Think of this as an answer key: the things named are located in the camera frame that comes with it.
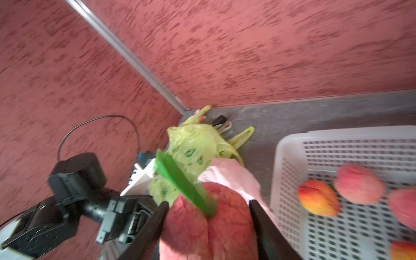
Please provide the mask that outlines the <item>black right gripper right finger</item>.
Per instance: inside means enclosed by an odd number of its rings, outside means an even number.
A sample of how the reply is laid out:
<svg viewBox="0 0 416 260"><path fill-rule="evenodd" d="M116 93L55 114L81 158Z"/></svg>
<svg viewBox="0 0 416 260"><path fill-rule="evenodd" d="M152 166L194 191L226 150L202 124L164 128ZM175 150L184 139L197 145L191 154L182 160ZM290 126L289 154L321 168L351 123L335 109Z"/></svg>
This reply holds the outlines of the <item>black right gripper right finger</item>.
<svg viewBox="0 0 416 260"><path fill-rule="evenodd" d="M249 208L256 231L260 260L302 260L258 201L251 200Z"/></svg>

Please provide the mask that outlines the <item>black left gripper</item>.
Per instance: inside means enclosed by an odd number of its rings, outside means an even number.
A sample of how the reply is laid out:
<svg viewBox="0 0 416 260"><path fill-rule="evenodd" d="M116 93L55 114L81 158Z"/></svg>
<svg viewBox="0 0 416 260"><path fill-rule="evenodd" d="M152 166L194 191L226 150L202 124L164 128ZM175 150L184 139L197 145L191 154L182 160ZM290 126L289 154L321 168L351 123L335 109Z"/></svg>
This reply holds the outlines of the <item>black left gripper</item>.
<svg viewBox="0 0 416 260"><path fill-rule="evenodd" d="M94 153L58 162L48 177L56 206L64 216L86 216L100 224L96 242L117 239L130 244L157 209L149 195L121 196L106 188L107 179Z"/></svg>

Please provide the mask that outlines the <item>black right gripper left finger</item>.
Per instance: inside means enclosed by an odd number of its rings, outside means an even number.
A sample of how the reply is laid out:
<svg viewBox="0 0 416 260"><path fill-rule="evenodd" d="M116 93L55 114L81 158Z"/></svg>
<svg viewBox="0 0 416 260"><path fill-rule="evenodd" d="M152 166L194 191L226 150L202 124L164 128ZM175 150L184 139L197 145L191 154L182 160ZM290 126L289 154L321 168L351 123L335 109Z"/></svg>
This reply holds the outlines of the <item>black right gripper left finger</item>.
<svg viewBox="0 0 416 260"><path fill-rule="evenodd" d="M158 246L168 211L168 202L162 202L118 260L151 260Z"/></svg>

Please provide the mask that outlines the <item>pink plastic bag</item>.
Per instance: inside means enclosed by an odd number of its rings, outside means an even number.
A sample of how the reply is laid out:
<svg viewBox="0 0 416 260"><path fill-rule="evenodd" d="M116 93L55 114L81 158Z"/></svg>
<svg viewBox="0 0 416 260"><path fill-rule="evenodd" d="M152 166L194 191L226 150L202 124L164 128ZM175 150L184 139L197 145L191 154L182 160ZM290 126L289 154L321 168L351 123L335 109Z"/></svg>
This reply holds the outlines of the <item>pink plastic bag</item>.
<svg viewBox="0 0 416 260"><path fill-rule="evenodd" d="M210 166L198 177L198 182L213 182L222 184L239 193L249 203L259 202L271 221L278 226L270 207L261 196L261 185L257 179L236 159L215 158Z"/></svg>

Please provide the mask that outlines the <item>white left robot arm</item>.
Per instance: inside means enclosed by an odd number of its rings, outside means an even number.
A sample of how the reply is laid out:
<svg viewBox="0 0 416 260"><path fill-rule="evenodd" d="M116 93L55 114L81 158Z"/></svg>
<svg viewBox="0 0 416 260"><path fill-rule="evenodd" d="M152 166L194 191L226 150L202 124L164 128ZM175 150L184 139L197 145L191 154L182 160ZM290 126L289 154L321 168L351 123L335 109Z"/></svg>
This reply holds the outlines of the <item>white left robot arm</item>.
<svg viewBox="0 0 416 260"><path fill-rule="evenodd" d="M40 258L76 236L85 216L100 228L95 241L130 244L157 209L149 195L122 196L105 187L107 179L94 153L58 162L48 177L53 196L26 210L8 231L1 249Z"/></svg>

